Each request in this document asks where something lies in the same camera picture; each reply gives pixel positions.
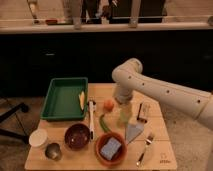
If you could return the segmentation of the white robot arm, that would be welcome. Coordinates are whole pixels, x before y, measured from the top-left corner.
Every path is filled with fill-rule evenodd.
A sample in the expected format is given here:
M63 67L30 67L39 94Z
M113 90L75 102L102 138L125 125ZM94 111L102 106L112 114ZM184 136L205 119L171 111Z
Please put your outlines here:
M119 103L128 103L137 91L188 114L213 130L212 93L153 79L144 76L142 70L142 63L131 58L112 71L112 79L116 82L114 98Z

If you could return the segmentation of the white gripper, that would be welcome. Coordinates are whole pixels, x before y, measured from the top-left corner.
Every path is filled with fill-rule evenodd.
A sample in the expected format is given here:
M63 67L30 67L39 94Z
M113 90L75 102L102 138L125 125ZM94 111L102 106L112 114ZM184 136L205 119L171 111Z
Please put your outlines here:
M132 116L132 104L130 102L119 105L119 117L117 125L119 127L125 127Z

